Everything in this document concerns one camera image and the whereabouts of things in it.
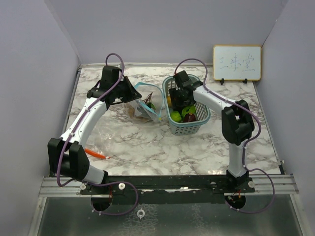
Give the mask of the brown longan bunch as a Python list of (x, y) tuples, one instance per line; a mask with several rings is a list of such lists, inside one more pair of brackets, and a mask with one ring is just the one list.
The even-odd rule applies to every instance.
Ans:
[(137, 99), (124, 104), (126, 114), (138, 122), (149, 122), (156, 119), (156, 108), (152, 103), (153, 93), (145, 93), (144, 99)]

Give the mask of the clear blue-zipper bag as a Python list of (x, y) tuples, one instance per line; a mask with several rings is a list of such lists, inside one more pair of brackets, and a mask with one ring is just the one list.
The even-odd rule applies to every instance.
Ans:
[(137, 123), (160, 122), (164, 107), (162, 89), (144, 82), (138, 82), (134, 88), (142, 97), (124, 104), (129, 118)]

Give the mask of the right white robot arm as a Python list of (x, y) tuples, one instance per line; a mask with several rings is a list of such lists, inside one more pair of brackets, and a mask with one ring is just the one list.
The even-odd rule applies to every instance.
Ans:
[(245, 100), (229, 100), (213, 91), (207, 91), (200, 80), (193, 80), (185, 71), (173, 76), (176, 88), (171, 88), (172, 109), (182, 112), (185, 108), (201, 103), (221, 117), (221, 130), (229, 144), (229, 166), (226, 187), (238, 192), (249, 179), (245, 157), (245, 144), (252, 137), (254, 123)]

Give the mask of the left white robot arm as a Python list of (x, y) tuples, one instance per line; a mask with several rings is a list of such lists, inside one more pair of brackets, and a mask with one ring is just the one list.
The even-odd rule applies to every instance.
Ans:
[(73, 124), (58, 139), (51, 138), (48, 142), (50, 171), (57, 177), (92, 183), (96, 193), (105, 193), (109, 187), (108, 173), (90, 164), (84, 150), (86, 142), (99, 119), (117, 99), (128, 103), (141, 97), (121, 68), (104, 66), (101, 79), (87, 92), (84, 106)]

